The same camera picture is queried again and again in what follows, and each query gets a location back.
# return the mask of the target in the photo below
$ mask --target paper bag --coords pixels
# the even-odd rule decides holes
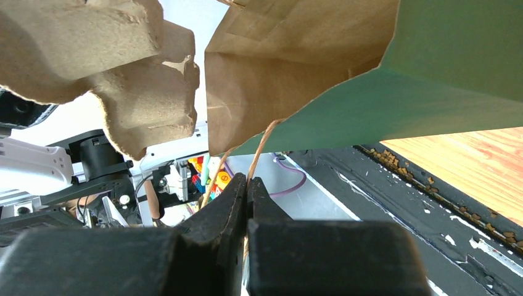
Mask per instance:
[[[523,124],[523,6],[250,0],[205,52],[209,150],[254,153]]]

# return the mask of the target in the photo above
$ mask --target wooden table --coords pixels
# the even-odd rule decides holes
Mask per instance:
[[[383,144],[523,226],[523,128],[396,139]]]

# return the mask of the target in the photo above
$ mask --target green paper bag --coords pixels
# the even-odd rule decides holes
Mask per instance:
[[[523,2],[250,0],[205,51],[209,150],[523,125]]]

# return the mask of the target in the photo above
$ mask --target torn cardboard piece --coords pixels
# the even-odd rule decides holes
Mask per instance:
[[[43,104],[92,91],[107,137],[134,160],[192,135],[194,35],[165,22],[158,0],[6,0],[0,16],[4,88]]]
[[[487,0],[231,7],[205,52],[210,153],[254,153],[287,117],[265,152],[523,125],[522,15]],[[289,63],[300,70],[282,73]]]

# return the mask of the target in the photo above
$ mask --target wood grain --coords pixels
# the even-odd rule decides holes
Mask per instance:
[[[523,226],[523,128],[382,143]]]

